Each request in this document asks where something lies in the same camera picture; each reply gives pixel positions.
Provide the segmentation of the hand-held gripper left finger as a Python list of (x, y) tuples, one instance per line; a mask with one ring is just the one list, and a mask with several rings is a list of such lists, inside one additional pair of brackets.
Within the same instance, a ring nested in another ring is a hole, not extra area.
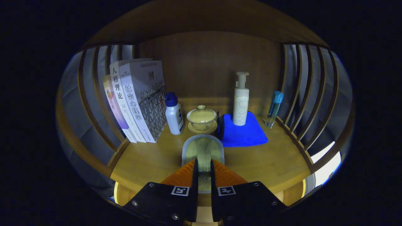
[(192, 160), (161, 183), (148, 182), (123, 207), (157, 226), (185, 226), (197, 218), (198, 161)]

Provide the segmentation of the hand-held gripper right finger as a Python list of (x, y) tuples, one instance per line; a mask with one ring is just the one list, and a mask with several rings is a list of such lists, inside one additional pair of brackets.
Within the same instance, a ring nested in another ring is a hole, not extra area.
[(287, 209), (262, 182), (247, 182), (217, 160), (210, 166), (212, 216), (219, 225), (269, 225)]

